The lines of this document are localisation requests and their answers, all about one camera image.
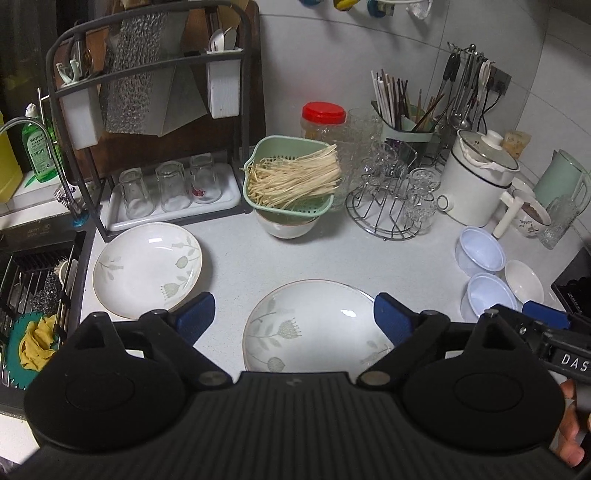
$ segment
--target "dish soap bottle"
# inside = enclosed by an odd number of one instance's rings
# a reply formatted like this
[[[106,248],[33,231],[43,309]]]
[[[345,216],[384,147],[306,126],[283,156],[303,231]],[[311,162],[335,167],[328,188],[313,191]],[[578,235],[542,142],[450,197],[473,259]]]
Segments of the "dish soap bottle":
[[[4,125],[4,117],[0,112],[0,127]],[[12,151],[8,135],[0,135],[0,203],[6,203],[12,197],[22,180],[22,170]]]
[[[34,103],[29,103],[25,111],[25,116],[35,119],[39,118],[37,106]],[[52,136],[51,131],[53,129],[48,118],[46,119],[46,126],[50,132],[50,136]],[[25,146],[25,150],[27,150],[29,162],[35,172],[35,178],[39,183],[51,180],[57,175],[56,166],[53,164],[48,151],[45,135],[43,135],[43,131],[38,126],[28,124],[22,129],[22,144]]]

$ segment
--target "pot lid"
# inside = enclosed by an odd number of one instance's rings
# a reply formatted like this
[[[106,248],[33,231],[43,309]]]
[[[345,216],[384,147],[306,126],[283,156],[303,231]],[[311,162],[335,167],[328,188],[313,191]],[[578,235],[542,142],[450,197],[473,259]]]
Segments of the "pot lid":
[[[495,131],[489,130],[486,136],[468,130],[460,130],[457,134],[478,155],[476,160],[498,163],[508,170],[519,170],[517,161],[501,147],[502,137]]]

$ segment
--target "mint green pitcher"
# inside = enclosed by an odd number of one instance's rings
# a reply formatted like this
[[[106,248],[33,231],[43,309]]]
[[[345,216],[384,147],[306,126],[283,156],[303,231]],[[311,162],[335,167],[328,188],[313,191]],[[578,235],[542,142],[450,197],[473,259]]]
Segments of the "mint green pitcher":
[[[581,202],[576,202],[582,188],[585,193]],[[554,151],[552,162],[534,187],[535,199],[546,208],[552,200],[568,195],[577,203],[578,215],[591,201],[591,176],[572,155],[564,150]]]

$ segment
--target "glass cup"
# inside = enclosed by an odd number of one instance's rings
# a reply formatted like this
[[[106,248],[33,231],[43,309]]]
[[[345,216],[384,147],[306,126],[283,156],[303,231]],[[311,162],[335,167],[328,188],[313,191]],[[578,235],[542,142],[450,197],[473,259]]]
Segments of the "glass cup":
[[[222,196],[211,155],[195,155],[189,161],[191,167],[191,191],[195,202],[213,203]]]
[[[156,168],[160,205],[165,212],[175,212],[191,205],[184,167],[181,162],[168,161]]]
[[[140,168],[122,171],[119,175],[119,185],[127,218],[130,220],[142,218],[154,211],[154,202],[148,194]]]
[[[434,168],[415,168],[408,174],[409,194],[434,192],[439,188],[440,176]]]
[[[424,232],[433,224],[437,202],[432,193],[413,193],[402,206],[405,227]]]
[[[569,229],[570,224],[577,218],[579,211],[570,195],[555,198],[550,202],[546,211],[550,215],[551,224],[538,234],[538,238],[542,245],[548,250],[552,250]]]

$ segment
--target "small white dish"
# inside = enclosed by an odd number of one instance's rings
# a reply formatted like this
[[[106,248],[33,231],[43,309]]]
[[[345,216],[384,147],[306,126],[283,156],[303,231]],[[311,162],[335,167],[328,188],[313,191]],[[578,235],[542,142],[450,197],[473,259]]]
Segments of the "small white dish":
[[[506,263],[505,251],[496,238],[474,226],[467,226],[460,233],[455,256],[458,266],[469,277],[482,272],[498,272]]]
[[[302,219],[258,210],[255,210],[255,215],[265,232],[282,239],[298,238],[307,234],[320,218],[316,217],[312,220],[307,218]]]
[[[509,260],[503,270],[505,281],[521,303],[544,303],[544,287],[534,271],[519,260]]]
[[[242,336],[256,372],[348,372],[351,381],[392,350],[374,322],[374,300],[329,280],[283,285],[254,308]]]
[[[190,232],[172,223],[148,223],[105,245],[92,283],[106,309],[137,319],[149,310],[178,305],[195,286],[201,267],[201,247]]]
[[[476,323],[486,309],[497,303],[517,309],[515,296],[505,282],[491,273],[478,273],[468,282],[460,312],[465,322]]]

